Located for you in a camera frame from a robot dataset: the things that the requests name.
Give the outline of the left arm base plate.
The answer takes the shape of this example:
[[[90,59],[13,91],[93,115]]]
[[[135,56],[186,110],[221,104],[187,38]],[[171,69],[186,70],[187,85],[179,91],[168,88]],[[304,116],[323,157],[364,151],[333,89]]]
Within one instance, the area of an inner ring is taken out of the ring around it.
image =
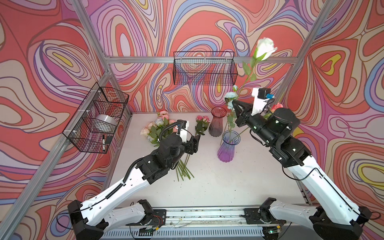
[[[127,224],[127,226],[152,226],[161,227],[166,223],[167,210],[155,209],[152,213],[146,214],[138,223]]]

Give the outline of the white rose stem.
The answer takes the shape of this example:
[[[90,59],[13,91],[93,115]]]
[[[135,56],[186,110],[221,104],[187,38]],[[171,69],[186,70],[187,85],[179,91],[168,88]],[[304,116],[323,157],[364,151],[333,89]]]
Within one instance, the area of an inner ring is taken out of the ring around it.
[[[257,64],[261,61],[265,61],[268,59],[278,48],[274,46],[273,40],[270,38],[259,39],[257,42],[257,46],[255,52],[250,60],[250,63],[243,62],[243,70],[246,74],[246,81],[238,88],[238,96],[240,97],[240,93],[247,83],[254,82],[257,80],[257,76],[254,73],[254,69]]]

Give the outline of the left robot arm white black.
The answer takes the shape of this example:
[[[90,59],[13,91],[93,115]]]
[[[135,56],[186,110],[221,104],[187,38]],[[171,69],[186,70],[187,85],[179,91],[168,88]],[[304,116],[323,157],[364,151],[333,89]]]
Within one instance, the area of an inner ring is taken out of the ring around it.
[[[119,208],[119,205],[175,169],[184,154],[196,153],[200,138],[196,135],[185,143],[173,133],[161,140],[156,150],[134,161],[125,176],[114,185],[89,200],[72,201],[68,212],[76,239],[99,240],[104,233],[126,225],[160,225],[162,221],[147,200],[125,208]]]

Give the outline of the light blue flower stem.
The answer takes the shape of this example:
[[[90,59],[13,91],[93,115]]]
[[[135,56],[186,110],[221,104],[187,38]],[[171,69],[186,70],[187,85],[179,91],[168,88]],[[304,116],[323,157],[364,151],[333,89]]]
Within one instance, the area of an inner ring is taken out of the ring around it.
[[[233,106],[233,101],[239,98],[237,91],[238,91],[237,85],[233,85],[232,91],[225,94],[225,102],[229,110],[229,114],[227,116],[227,126],[229,131],[228,143],[231,143],[233,138],[235,137],[235,135],[232,134],[232,130],[236,126],[235,124],[236,112]]]

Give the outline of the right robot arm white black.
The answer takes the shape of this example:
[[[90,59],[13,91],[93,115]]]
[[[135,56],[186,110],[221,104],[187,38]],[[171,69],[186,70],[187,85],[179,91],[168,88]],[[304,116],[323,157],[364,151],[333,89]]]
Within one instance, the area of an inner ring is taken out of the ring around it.
[[[278,108],[265,119],[253,114],[253,105],[233,101],[238,127],[248,126],[254,139],[269,148],[283,170],[290,171],[315,196],[319,206],[307,208],[268,198],[259,208],[266,223],[284,220],[307,227],[323,240],[358,240],[372,212],[351,201],[318,165],[310,150],[292,132],[300,120],[287,108]]]

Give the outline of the purple glass vase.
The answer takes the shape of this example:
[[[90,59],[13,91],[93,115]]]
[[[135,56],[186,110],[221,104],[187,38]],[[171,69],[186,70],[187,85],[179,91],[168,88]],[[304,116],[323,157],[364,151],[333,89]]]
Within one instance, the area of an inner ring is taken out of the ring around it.
[[[234,159],[235,148],[240,143],[241,137],[236,131],[226,131],[222,136],[222,143],[217,156],[221,162],[229,163]]]

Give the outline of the coral pink rose stem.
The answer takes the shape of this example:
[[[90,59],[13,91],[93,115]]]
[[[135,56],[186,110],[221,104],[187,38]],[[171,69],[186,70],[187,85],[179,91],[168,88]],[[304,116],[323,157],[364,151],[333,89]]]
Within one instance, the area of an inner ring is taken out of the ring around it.
[[[283,105],[280,103],[277,103],[277,104],[271,106],[273,101],[274,101],[273,99],[269,99],[266,106],[264,107],[264,110],[260,113],[261,116],[263,116],[264,119],[266,120],[266,124],[267,124],[268,120],[274,115],[274,113],[277,109],[283,108]],[[238,127],[240,127],[240,120],[236,119],[236,125]]]

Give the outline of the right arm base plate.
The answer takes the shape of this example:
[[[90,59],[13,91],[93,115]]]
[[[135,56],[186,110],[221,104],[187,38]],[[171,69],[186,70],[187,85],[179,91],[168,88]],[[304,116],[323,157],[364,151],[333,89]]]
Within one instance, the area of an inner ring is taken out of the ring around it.
[[[277,224],[285,225],[287,221],[277,220],[272,216],[268,209],[260,208],[246,208],[244,209],[243,218],[246,219],[247,224]]]

